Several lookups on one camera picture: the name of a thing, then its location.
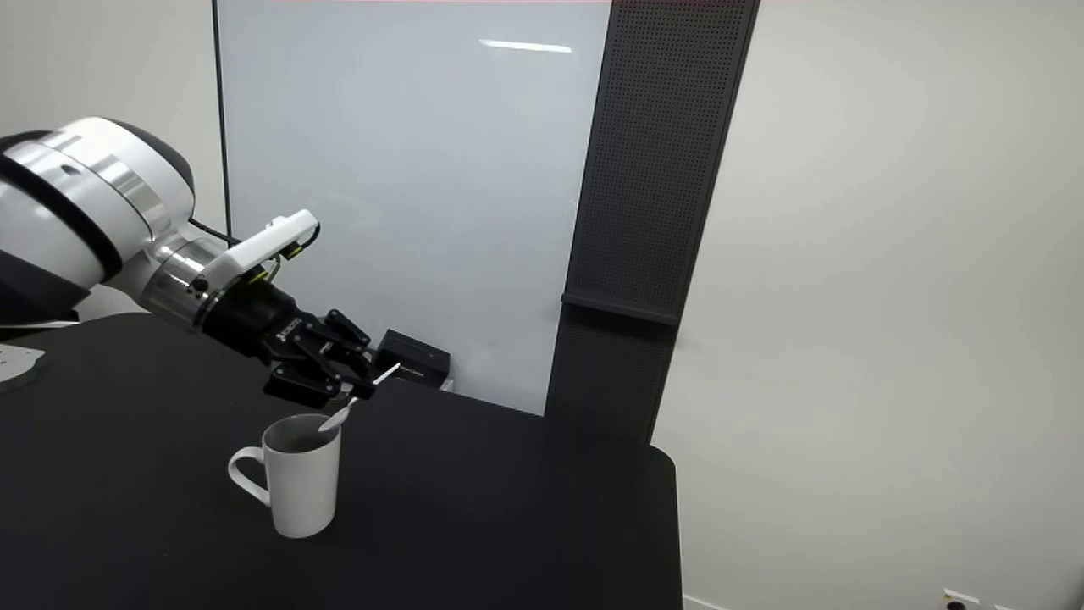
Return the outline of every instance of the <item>white wall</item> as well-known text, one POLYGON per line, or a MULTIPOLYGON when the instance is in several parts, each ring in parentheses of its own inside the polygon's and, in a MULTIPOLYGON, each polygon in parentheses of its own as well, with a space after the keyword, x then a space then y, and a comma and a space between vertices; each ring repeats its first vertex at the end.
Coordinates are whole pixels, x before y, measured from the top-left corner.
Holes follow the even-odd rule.
POLYGON ((0 133, 112 115, 175 144, 225 226, 210 0, 2 0, 0 133))
POLYGON ((542 413, 611 0, 221 16, 236 230, 298 203, 325 220, 278 283, 447 350, 457 393, 542 413))
POLYGON ((1084 595, 1084 4, 767 0, 658 444, 728 610, 1084 595))

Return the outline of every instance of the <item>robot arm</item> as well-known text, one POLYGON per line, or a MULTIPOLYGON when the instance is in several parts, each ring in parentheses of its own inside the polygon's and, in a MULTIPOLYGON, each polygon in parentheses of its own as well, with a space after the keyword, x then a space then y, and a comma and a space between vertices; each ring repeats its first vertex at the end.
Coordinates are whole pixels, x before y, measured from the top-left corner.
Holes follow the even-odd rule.
POLYGON ((151 316, 257 354, 266 393, 298 402, 370 395, 395 363, 444 383, 447 352, 395 333, 374 350, 342 310, 314 318, 271 283, 319 236, 308 210, 239 245, 190 217, 190 165, 149 133, 80 117, 0 138, 0 321, 59 318, 108 281, 151 316))

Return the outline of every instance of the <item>black tabletop surface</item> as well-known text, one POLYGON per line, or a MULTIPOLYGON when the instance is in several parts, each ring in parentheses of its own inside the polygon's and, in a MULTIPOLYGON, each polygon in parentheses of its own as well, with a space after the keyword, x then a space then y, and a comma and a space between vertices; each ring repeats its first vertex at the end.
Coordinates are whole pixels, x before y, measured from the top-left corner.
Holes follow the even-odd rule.
POLYGON ((225 467, 298 408, 151 318, 33 334, 0 391, 0 605, 682 610, 664 454, 389 383, 342 510, 284 543, 225 467))

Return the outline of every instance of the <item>black cable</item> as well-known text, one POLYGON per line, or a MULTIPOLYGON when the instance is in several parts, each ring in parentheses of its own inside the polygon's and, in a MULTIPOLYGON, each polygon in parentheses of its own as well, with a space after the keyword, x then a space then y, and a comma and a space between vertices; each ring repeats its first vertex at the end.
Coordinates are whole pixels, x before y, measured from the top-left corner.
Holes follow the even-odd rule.
POLYGON ((301 250, 308 250, 308 246, 319 241, 323 230, 325 230, 325 226, 314 225, 314 230, 313 230, 313 236, 301 245, 301 250))
POLYGON ((226 67, 225 67, 225 23, 221 0, 210 0, 210 30, 212 30, 212 81, 217 81, 217 134, 225 159, 225 205, 226 205, 226 232, 234 232, 234 187, 229 187, 229 125, 226 125, 226 67))
POLYGON ((234 245, 239 245, 239 241, 234 241, 229 232, 225 232, 225 230, 212 230, 212 226, 200 225, 195 217, 193 217, 190 225, 193 225, 195 230, 210 232, 210 236, 226 241, 229 246, 234 246, 234 245))
POLYGON ((271 270, 265 270, 266 278, 266 283, 278 278, 278 270, 280 270, 280 258, 271 258, 275 262, 275 267, 271 270))

